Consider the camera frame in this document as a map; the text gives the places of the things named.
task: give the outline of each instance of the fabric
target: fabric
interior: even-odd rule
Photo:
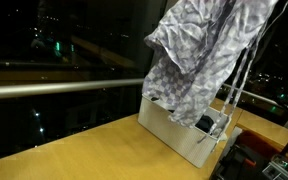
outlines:
[[[145,38],[160,60],[146,76],[143,94],[172,106],[170,119],[193,128],[276,2],[179,0]]]

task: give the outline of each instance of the wire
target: wire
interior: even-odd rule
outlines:
[[[271,28],[271,26],[275,23],[275,21],[277,21],[278,18],[280,18],[282,16],[282,14],[285,12],[285,9],[287,8],[288,5],[288,1],[285,3],[282,12],[273,20],[273,22],[266,28],[266,30],[264,31],[264,33],[262,34],[262,37],[266,34],[267,30],[269,30]]]

